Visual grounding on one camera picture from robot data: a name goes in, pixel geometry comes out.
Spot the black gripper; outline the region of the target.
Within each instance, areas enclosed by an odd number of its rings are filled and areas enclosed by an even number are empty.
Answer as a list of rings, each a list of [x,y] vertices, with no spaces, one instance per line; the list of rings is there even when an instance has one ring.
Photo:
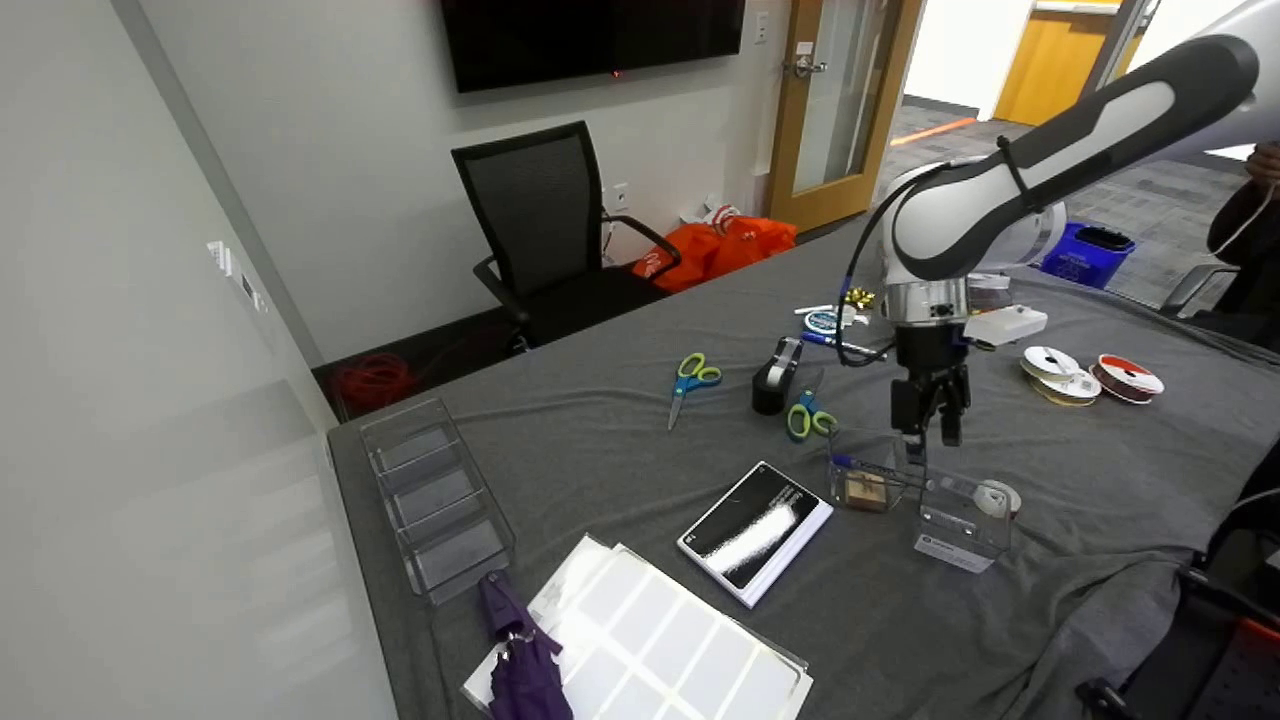
[[[893,426],[911,467],[928,467],[928,418],[939,418],[946,448],[962,440],[962,406],[970,401],[962,355],[967,338],[959,323],[894,332],[904,379],[893,385]]]

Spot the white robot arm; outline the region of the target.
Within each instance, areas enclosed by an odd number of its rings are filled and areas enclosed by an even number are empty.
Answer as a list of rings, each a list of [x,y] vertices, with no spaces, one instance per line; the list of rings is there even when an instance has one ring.
[[[928,425],[959,443],[967,391],[967,271],[997,237],[1157,150],[1262,141],[1277,129],[1277,42],[1207,32],[1085,94],[993,154],[911,176],[886,204],[883,289],[894,327],[893,426],[928,463]]]

